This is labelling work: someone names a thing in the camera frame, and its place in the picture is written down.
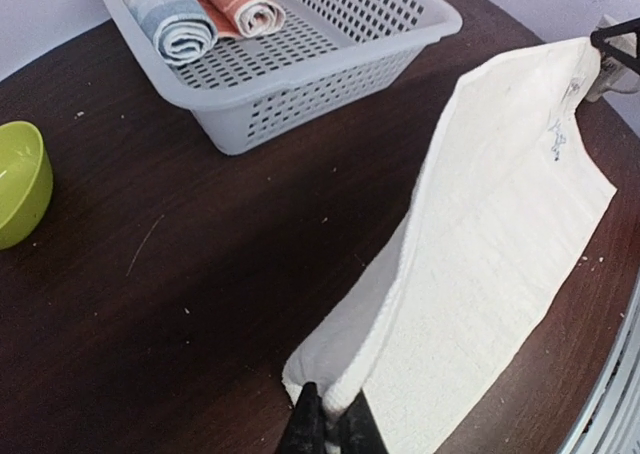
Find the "table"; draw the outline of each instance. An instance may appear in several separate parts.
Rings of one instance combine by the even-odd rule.
[[[274,451],[284,361],[403,217],[456,79],[538,42],[486,0],[447,1],[462,32],[388,90],[237,158],[159,98],[111,22],[0,84],[0,122],[39,126],[56,176],[42,224],[0,253],[0,452]],[[619,189],[590,261],[440,453],[553,452],[613,343],[640,266],[640,141],[603,102],[578,120]]]

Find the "bowl rim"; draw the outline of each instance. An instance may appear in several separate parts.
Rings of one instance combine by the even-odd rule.
[[[33,185],[36,183],[36,179],[38,178],[40,171],[42,170],[42,161],[44,159],[44,140],[42,139],[42,133],[40,132],[40,129],[38,129],[32,123],[28,121],[12,121],[12,122],[7,122],[6,124],[2,124],[0,125],[0,136],[2,136],[2,132],[4,130],[10,129],[12,126],[17,126],[17,125],[24,126],[35,133],[36,139],[38,140],[38,147],[40,149],[40,152],[38,154],[38,165],[35,171],[33,172],[33,175],[31,176],[31,181],[29,182],[29,186],[25,189],[24,193],[22,194],[22,197],[20,198],[20,201],[15,205],[15,207],[9,213],[6,219],[4,220],[0,219],[0,231],[4,229],[4,227],[7,224],[9,224],[9,222],[11,222],[11,220],[15,217],[18,210],[24,204],[24,201],[26,200],[27,196],[33,190]]]

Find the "rolled towel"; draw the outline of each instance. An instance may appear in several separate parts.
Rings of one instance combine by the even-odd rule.
[[[183,66],[218,40],[215,25],[196,0],[124,0],[164,61]]]
[[[242,37],[266,36],[282,29],[286,14],[273,0],[209,0]]]

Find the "laundry basket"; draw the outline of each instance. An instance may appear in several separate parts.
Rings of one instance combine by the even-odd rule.
[[[191,110],[229,155],[384,89],[462,26],[443,0],[276,1],[287,11],[282,31],[221,40],[183,67],[163,62],[122,0],[104,3],[158,93]]]

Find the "towel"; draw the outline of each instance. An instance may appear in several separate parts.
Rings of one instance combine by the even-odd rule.
[[[615,188],[574,112],[600,67],[580,38],[462,76],[410,210],[287,361],[334,421],[363,390],[391,454],[434,452],[507,367],[586,247]]]
[[[278,32],[284,25],[284,9],[273,0],[209,1],[231,21],[241,37],[266,36]]]
[[[124,0],[164,61],[182,66],[196,61],[218,39],[215,25],[196,0]]]

